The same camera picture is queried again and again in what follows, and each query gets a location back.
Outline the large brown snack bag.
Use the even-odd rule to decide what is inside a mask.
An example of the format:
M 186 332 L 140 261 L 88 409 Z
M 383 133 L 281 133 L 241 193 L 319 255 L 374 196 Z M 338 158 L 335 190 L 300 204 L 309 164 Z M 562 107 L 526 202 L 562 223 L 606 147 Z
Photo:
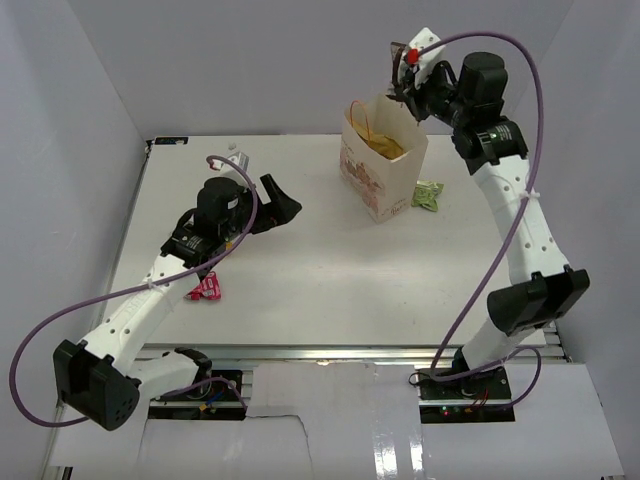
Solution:
M 367 133 L 360 134 L 365 144 L 377 154 L 389 160 L 394 160 L 405 154 L 405 149 L 393 138 L 386 135 Z

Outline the brown chocolate bar wrapper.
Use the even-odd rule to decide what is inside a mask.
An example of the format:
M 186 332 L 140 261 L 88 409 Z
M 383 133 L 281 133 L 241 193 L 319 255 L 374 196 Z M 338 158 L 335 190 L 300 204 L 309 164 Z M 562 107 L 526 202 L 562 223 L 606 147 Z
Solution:
M 391 86 L 400 87 L 407 69 L 405 56 L 409 47 L 405 43 L 392 41 L 390 43 L 390 53 L 392 59 Z

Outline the red snack packet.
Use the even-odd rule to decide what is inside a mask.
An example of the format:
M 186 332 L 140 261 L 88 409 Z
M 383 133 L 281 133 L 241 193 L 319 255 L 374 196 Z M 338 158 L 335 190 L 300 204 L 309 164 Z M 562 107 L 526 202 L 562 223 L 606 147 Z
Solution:
M 218 277 L 214 271 L 209 272 L 199 285 L 184 296 L 188 301 L 217 301 L 221 299 L 221 289 Z

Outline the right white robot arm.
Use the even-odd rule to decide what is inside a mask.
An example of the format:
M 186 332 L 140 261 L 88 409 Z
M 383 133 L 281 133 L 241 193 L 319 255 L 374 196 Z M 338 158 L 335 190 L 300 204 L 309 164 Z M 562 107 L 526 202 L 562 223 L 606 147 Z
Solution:
M 534 166 L 524 136 L 502 113 L 507 81 L 503 59 L 488 52 L 467 55 L 458 74 L 437 53 L 400 45 L 393 55 L 390 99 L 417 121 L 434 117 L 451 127 L 454 148 L 501 236 L 497 259 L 509 268 L 509 286 L 488 294 L 487 320 L 443 374 L 466 399 L 486 389 L 484 370 L 563 317 L 590 286 L 588 273 L 573 269 L 555 242 L 530 184 Z

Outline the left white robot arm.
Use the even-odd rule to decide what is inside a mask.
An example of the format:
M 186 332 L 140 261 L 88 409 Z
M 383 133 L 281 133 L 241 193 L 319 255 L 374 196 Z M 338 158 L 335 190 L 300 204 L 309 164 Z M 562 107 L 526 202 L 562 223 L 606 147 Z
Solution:
M 242 233 L 259 234 L 292 221 L 301 204 L 271 175 L 261 177 L 268 202 L 233 178 L 213 177 L 195 207 L 178 220 L 147 273 L 142 291 L 128 296 L 106 321 L 79 342 L 62 341 L 53 353 L 59 398 L 107 431 L 121 427 L 140 399 L 182 391 L 199 399 L 211 387 L 211 363 L 189 348 L 150 362 L 136 357 L 172 309 L 204 279 L 219 255 Z

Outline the cream paper bag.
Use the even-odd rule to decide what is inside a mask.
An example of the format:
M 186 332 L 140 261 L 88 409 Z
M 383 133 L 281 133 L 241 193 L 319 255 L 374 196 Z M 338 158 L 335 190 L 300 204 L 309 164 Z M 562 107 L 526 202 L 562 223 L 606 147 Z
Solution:
M 365 132 L 393 138 L 405 154 L 386 159 L 360 138 Z M 383 223 L 409 208 L 427 146 L 425 132 L 407 107 L 382 94 L 367 102 L 354 100 L 344 110 L 340 172 L 375 222 Z

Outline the green snack packet right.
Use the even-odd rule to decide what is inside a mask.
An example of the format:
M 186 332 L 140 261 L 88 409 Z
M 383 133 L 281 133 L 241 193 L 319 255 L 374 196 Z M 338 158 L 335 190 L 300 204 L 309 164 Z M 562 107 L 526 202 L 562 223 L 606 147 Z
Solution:
M 439 210 L 438 197 L 443 190 L 443 183 L 419 180 L 413 191 L 411 206 L 437 212 Z

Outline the white foam board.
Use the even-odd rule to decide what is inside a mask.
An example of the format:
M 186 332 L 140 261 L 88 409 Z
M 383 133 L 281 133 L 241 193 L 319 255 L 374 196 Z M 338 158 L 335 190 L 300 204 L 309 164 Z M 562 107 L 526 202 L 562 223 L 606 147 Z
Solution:
M 600 479 L 623 472 L 585 367 L 550 364 L 511 422 L 423 424 L 406 365 L 271 363 L 241 421 L 61 431 L 76 479 Z

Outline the aluminium front rail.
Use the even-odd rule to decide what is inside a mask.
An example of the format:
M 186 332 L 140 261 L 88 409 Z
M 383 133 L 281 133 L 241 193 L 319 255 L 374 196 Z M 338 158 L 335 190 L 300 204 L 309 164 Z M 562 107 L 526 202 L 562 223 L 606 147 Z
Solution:
M 196 346 L 190 347 L 217 360 L 407 360 L 429 363 L 436 354 L 434 348 L 418 347 L 278 347 L 278 346 Z M 560 346 L 535 347 L 542 358 L 564 361 Z M 144 348 L 138 359 L 151 359 L 171 347 Z

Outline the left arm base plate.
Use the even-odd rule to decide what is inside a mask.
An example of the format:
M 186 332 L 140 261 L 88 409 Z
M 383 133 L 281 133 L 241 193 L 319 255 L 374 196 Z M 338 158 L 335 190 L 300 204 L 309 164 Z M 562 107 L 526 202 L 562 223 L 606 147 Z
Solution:
M 243 401 L 247 403 L 250 388 L 244 385 L 244 372 L 242 370 L 213 370 L 211 375 L 225 378 L 228 383 L 214 381 L 191 392 L 152 400 L 148 410 L 148 418 L 184 421 L 244 420 L 245 408 L 229 387 L 232 385 Z

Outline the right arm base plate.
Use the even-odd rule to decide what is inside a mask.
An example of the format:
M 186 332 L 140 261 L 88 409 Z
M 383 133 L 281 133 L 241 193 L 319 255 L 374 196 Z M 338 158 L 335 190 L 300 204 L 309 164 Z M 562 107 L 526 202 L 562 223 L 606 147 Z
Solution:
M 418 390 L 423 425 L 515 421 L 504 367 L 452 382 L 436 382 L 428 376 L 426 369 L 422 369 L 411 374 L 408 382 Z

